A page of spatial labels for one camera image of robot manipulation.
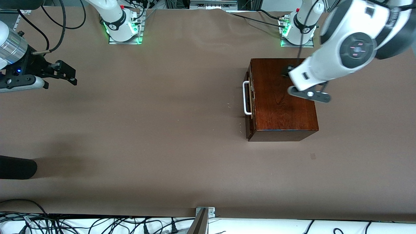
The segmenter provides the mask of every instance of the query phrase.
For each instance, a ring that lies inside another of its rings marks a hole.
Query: white handle
[[[243,82],[243,102],[244,102],[244,113],[245,113],[246,115],[252,115],[252,113],[251,113],[251,112],[248,112],[248,111],[247,111],[247,104],[246,104],[246,102],[245,102],[245,85],[246,85],[246,84],[250,84],[250,81],[246,80],[246,81],[244,81],[244,82]]]

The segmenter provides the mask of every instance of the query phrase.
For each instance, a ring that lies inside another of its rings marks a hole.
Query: wood grain top
[[[295,63],[296,59],[251,60],[257,131],[319,130],[315,103],[287,93],[293,83],[281,72]]]

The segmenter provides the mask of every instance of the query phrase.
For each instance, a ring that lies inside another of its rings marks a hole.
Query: table surface
[[[42,11],[28,18],[57,43],[61,29]],[[77,25],[82,10],[68,7],[67,18]],[[191,216],[214,206],[222,217],[416,219],[411,50],[330,82],[312,136],[247,142],[250,59],[297,54],[279,47],[275,27],[221,10],[158,10],[134,46],[107,44],[98,21],[88,6],[85,25],[46,55],[73,66],[77,86],[47,79],[48,90],[1,95],[0,154],[36,159],[39,173],[2,180],[0,198],[33,199],[50,213]],[[44,49],[27,23],[17,30]]]

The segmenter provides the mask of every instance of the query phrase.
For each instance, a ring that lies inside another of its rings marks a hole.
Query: brown wooden drawer
[[[319,130],[315,103],[287,93],[282,69],[296,59],[252,59],[246,72],[246,137],[249,141],[300,141]]]

